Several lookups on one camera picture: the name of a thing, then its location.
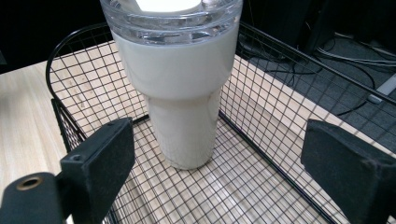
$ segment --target black wire basket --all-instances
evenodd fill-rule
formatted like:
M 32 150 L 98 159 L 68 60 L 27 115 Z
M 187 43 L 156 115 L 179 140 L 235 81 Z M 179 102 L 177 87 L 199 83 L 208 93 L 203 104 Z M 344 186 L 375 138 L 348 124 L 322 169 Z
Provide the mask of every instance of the black wire basket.
M 348 223 L 300 162 L 307 120 L 396 151 L 394 100 L 244 23 L 214 155 L 199 169 L 165 162 L 105 23 L 64 39 L 46 73 L 67 151 L 113 119 L 134 120 L 135 166 L 105 223 Z M 360 106 L 369 94 L 383 102 Z

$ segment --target black cable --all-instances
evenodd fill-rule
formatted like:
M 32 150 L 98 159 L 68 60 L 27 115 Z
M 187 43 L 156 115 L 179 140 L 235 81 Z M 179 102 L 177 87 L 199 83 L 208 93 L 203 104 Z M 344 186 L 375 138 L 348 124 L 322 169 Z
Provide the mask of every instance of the black cable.
M 354 64 L 354 63 L 346 62 L 346 61 L 343 61 L 343 60 L 335 60 L 335 59 L 332 59 L 332 60 L 337 61 L 337 62 L 339 62 L 339 63 L 348 64 L 348 65 L 350 65 L 350 66 L 353 66 L 353 67 L 355 67 L 355 68 L 361 70 L 361 71 L 363 72 L 363 74 L 365 74 L 365 75 L 370 79 L 371 84 L 372 84 L 372 89 L 373 89 L 373 90 L 376 89 L 374 78 L 373 78 L 366 70 L 364 70 L 363 68 L 357 66 L 357 65 Z M 340 116 L 343 116 L 343 115 L 348 114 L 348 113 L 350 113 L 350 112 L 353 112 L 353 111 L 355 111 L 355 110 L 358 110 L 358 109 L 360 109 L 361 107 L 363 107 L 364 105 L 366 105 L 367 102 L 368 102 L 368 101 L 365 100 L 365 101 L 362 102 L 361 104 L 359 104 L 359 105 L 357 105 L 357 106 L 355 106 L 355 107 L 353 107 L 353 108 L 351 108 L 351 109 L 349 109 L 349 110 L 347 110 L 347 111 L 344 111 L 344 112 L 342 112 L 342 113 L 336 114 L 336 116 L 340 117 Z
M 251 9 L 250 0 L 247 0 L 247 5 L 248 5 L 248 9 L 250 11 L 251 24 L 253 25 L 253 27 L 256 27 L 256 24 L 254 24 L 254 17 L 253 17 L 253 11 Z
M 372 65 L 379 67 L 396 67 L 396 61 L 382 61 L 382 60 L 373 60 L 373 59 L 359 59 L 359 58 L 348 58 L 342 55 L 332 54 L 324 49 L 317 48 L 317 51 L 323 55 L 326 55 L 331 58 L 336 58 L 344 61 L 349 61 L 352 63 L 359 63 L 361 65 Z
M 255 58 L 263 59 L 263 60 L 274 62 L 274 63 L 288 63 L 288 61 L 285 59 L 279 59 L 274 56 L 271 57 L 270 56 L 271 54 L 265 52 L 265 50 L 263 52 L 268 54 L 267 56 L 261 52 L 255 51 L 253 49 L 248 49 L 247 47 L 244 46 L 244 44 L 242 44 L 242 42 L 239 39 L 236 42 L 236 48 L 237 48 L 238 52 L 240 52 L 242 55 L 247 56 L 249 58 L 255 57 Z
M 364 43 L 362 43 L 362 42 L 360 42 L 360 41 L 357 41 L 357 40 L 354 40 L 352 37 L 350 37 L 350 36 L 343 36 L 343 35 L 335 35 L 334 37 L 332 37 L 332 38 L 330 38 L 329 40 L 327 40 L 327 41 L 325 41 L 324 42 L 324 44 L 321 46 L 322 48 L 323 48 L 323 46 L 325 46 L 325 44 L 326 43 L 328 43 L 330 40 L 333 40 L 333 43 L 334 43 L 334 45 L 335 45 L 335 39 L 336 38 L 340 38 L 340 39 L 347 39 L 347 40 L 351 40 L 351 41 L 353 41 L 355 44 L 358 44 L 358 45 L 360 45 L 360 46 L 363 46 L 363 47 L 365 47 L 365 48 L 367 48 L 367 49 L 370 49 L 370 50 L 372 50 L 374 53 L 376 53 L 378 56 L 380 56 L 381 58 L 383 58 L 383 59 L 386 59 L 386 60 L 389 60 L 389 58 L 386 58 L 386 57 L 384 57 L 382 54 L 384 54 L 384 53 L 381 53 L 381 52 L 379 52 L 378 50 L 376 50 L 374 47 L 371 47 L 370 45 L 368 45 L 368 44 L 364 44 Z M 332 46 L 330 49 L 325 49 L 325 51 L 330 51 L 332 48 L 333 48 L 334 46 Z M 375 71 L 377 71 L 377 72 L 382 72 L 382 73 L 394 73 L 395 71 L 396 71 L 396 68 L 394 68 L 394 67 L 381 67 L 380 65 L 378 65 L 378 66 L 376 66 L 376 65 L 374 65 L 374 64 L 367 64 L 367 63 L 360 63 L 360 62 L 353 62 L 353 63 L 358 63 L 358 64 L 360 64 L 360 65 L 363 65 L 363 66 L 365 66 L 365 67 L 369 67 L 369 68 L 371 68 L 371 69 L 373 69 L 373 70 L 375 70 Z
M 291 87 L 294 85 L 294 77 L 295 75 L 299 76 L 310 76 L 310 75 L 317 75 L 323 68 L 320 67 L 317 71 L 313 72 L 296 72 L 295 66 L 297 63 L 294 63 L 291 67 L 290 70 L 264 70 L 265 73 L 287 73 L 287 74 L 292 74 L 291 79 L 286 83 L 287 86 Z

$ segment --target white tumbler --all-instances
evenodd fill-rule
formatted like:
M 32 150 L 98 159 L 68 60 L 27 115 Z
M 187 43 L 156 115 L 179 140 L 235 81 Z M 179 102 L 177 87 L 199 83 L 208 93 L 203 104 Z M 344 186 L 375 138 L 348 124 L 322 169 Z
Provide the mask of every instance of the white tumbler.
M 210 160 L 242 0 L 101 0 L 127 77 L 145 96 L 166 160 Z

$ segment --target cable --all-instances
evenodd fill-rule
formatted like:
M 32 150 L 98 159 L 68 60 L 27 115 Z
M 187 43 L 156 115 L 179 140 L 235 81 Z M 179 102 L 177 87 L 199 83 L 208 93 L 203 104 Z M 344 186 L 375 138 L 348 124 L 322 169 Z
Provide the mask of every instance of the cable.
M 268 56 L 265 56 L 263 53 L 257 52 L 253 49 L 249 49 L 248 47 L 245 47 L 244 44 L 242 44 L 242 42 L 239 39 L 236 42 L 236 47 L 237 47 L 237 49 L 239 49 L 239 52 L 241 54 L 244 54 L 248 57 L 256 57 L 256 58 L 260 58 L 260 59 L 263 59 L 266 61 L 271 61 L 274 63 L 288 63 L 284 59 L 276 58 L 276 57 L 272 56 L 270 53 L 265 52 L 265 49 L 263 49 L 262 51 L 265 52 L 266 54 L 268 54 Z
M 363 68 L 361 68 L 361 67 L 359 67 L 359 66 L 357 66 L 356 64 L 353 64 L 353 63 L 344 62 L 344 61 L 338 61 L 338 62 L 339 62 L 339 63 L 348 64 L 348 65 L 350 65 L 350 66 L 353 66 L 353 67 L 355 67 L 355 68 L 361 70 L 361 71 L 363 72 L 363 74 L 365 74 L 365 75 L 370 79 L 371 84 L 372 84 L 372 89 L 375 90 L 375 81 L 374 81 L 374 78 L 373 78 L 366 70 L 364 70 Z M 342 112 L 342 113 L 336 114 L 336 116 L 340 117 L 340 116 L 343 116 L 343 115 L 348 114 L 348 113 L 350 113 L 350 112 L 353 112 L 353 111 L 355 111 L 355 110 L 358 110 L 358 109 L 360 109 L 361 107 L 363 107 L 364 105 L 366 105 L 367 102 L 368 102 L 368 101 L 365 100 L 365 101 L 363 101 L 362 103 L 360 103 L 359 105 L 357 105 L 357 106 L 355 106 L 355 107 L 353 107 L 353 108 L 351 108 L 351 109 L 349 109 L 349 110 L 347 110 L 347 111 L 344 111 L 344 112 Z
M 254 17 L 253 17 L 253 11 L 251 9 L 250 0 L 247 0 L 247 5 L 248 5 L 248 9 L 250 11 L 251 24 L 253 25 L 253 27 L 256 27 L 256 25 L 254 24 Z
M 325 49 L 326 51 L 330 51 L 330 50 L 334 49 L 334 47 L 335 47 L 335 38 L 331 38 L 330 40 L 332 40 L 332 46 L 329 47 L 328 49 Z
M 384 60 L 367 60 L 367 59 L 356 59 L 356 58 L 348 58 L 340 55 L 332 54 L 330 52 L 325 51 L 322 48 L 318 48 L 318 52 L 324 55 L 327 55 L 332 58 L 337 58 L 345 61 L 350 61 L 353 63 L 363 63 L 370 65 L 378 65 L 378 66 L 386 66 L 386 67 L 396 67 L 396 61 L 384 61 Z
M 265 73 L 287 73 L 291 74 L 291 79 L 286 83 L 287 86 L 292 87 L 294 85 L 294 80 L 295 80 L 295 75 L 299 76 L 310 76 L 310 75 L 317 75 L 319 72 L 323 70 L 322 67 L 320 67 L 317 71 L 312 71 L 312 72 L 296 72 L 296 66 L 297 63 L 294 63 L 291 66 L 291 71 L 290 70 L 264 70 Z
M 306 27 L 308 27 L 308 30 L 310 30 L 310 31 L 312 30 L 311 26 L 309 25 L 309 23 L 307 21 L 305 22 L 305 25 L 306 25 Z
M 339 34 L 339 33 L 336 33 L 336 32 L 335 32 L 335 33 L 334 33 L 334 38 L 344 38 L 344 39 L 352 40 L 352 41 L 354 41 L 355 43 L 357 43 L 357 44 L 359 44 L 359 45 L 362 45 L 362 46 L 366 47 L 367 49 L 371 49 L 371 50 L 374 51 L 378 56 L 380 56 L 381 58 L 386 59 L 386 60 L 392 60 L 392 59 L 387 58 L 386 56 L 384 56 L 384 54 L 388 55 L 388 57 L 392 57 L 393 59 L 396 58 L 396 55 L 395 55 L 395 54 L 390 53 L 390 52 L 388 52 L 388 51 L 386 51 L 386 50 L 382 50 L 382 49 L 384 49 L 384 47 L 382 47 L 382 46 L 376 47 L 376 46 L 372 46 L 372 45 L 370 45 L 370 44 L 366 44 L 366 43 L 361 42 L 361 41 L 357 41 L 357 40 L 353 39 L 353 36 L 342 35 L 342 34 Z
M 375 63 L 375 65 L 370 65 L 370 63 L 357 62 L 357 61 L 349 60 L 349 58 L 346 58 L 346 57 L 342 57 L 342 56 L 331 54 L 329 52 L 325 52 L 325 51 L 323 51 L 323 49 L 317 49 L 317 52 L 320 53 L 320 55 L 318 55 L 320 58 L 330 59 L 330 60 L 334 60 L 334 61 L 338 61 L 338 62 L 347 61 L 347 62 L 352 62 L 352 63 L 359 63 L 360 65 L 369 67 L 377 72 L 394 73 L 396 71 L 396 64 L 385 64 L 385 66 L 377 66 Z

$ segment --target tumbler lid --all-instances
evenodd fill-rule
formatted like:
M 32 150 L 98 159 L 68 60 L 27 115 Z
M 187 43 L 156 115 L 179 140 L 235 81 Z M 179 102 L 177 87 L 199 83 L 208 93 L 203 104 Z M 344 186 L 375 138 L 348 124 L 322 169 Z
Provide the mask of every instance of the tumbler lid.
M 145 45 L 206 41 L 239 24 L 243 0 L 100 0 L 111 31 Z
M 141 15 L 180 15 L 199 9 L 201 0 L 121 0 L 125 10 Z

